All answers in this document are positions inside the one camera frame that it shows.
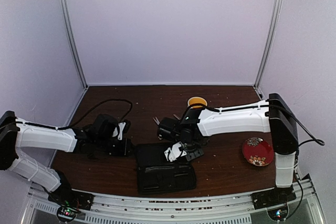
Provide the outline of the silver straight hair scissors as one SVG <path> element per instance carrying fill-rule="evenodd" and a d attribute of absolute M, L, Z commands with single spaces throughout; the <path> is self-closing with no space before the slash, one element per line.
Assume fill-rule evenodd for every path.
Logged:
<path fill-rule="evenodd" d="M 157 125 L 156 135 L 157 135 L 158 139 L 161 141 L 161 140 L 163 140 L 163 138 L 162 138 L 162 135 L 161 135 L 160 121 L 157 117 L 154 117 L 153 121 Z"/>

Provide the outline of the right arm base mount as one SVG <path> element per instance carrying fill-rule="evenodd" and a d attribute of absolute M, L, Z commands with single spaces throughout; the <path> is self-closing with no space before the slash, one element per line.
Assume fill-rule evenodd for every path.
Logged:
<path fill-rule="evenodd" d="M 275 187 L 273 189 L 251 194 L 254 209 L 269 208 L 295 200 L 296 194 L 293 185 L 287 188 Z"/>

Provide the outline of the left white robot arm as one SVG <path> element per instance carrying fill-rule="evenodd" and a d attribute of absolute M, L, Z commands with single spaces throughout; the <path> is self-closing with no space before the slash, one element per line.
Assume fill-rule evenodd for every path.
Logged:
<path fill-rule="evenodd" d="M 71 205 L 76 197 L 65 175 L 41 164 L 23 149 L 45 148 L 88 156 L 101 150 L 110 156 L 129 156 L 133 150 L 126 137 L 130 125 L 128 120 L 119 122 L 110 115 L 99 114 L 84 127 L 56 127 L 28 122 L 7 111 L 1 117 L 1 170 L 15 172 L 41 185 L 64 205 Z"/>

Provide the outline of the black zippered tool case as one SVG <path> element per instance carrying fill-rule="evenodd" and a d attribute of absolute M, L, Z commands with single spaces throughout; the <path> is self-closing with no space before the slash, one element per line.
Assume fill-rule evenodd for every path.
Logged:
<path fill-rule="evenodd" d="M 137 187 L 140 195 L 172 193 L 196 188 L 193 166 L 187 161 L 169 162 L 164 152 L 170 143 L 135 147 Z"/>

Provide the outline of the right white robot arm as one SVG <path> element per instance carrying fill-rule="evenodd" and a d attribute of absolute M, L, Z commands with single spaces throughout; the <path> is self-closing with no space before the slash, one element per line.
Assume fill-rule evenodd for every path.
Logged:
<path fill-rule="evenodd" d="M 269 199 L 279 204 L 289 196 L 299 150 L 297 122 L 279 94 L 271 93 L 266 100 L 225 108 L 193 103 L 181 118 L 155 118 L 154 121 L 158 138 L 173 143 L 164 152 L 169 162 L 181 158 L 190 162 L 203 156 L 202 147 L 213 135 L 270 133 L 275 152 L 276 187 L 269 192 Z"/>

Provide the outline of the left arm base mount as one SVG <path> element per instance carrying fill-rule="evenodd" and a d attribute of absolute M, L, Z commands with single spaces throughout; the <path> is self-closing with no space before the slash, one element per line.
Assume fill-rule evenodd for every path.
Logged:
<path fill-rule="evenodd" d="M 48 191 L 48 199 L 60 206 L 70 207 L 74 210 L 90 210 L 94 195 L 73 190 L 68 182 L 61 182 L 54 191 Z"/>

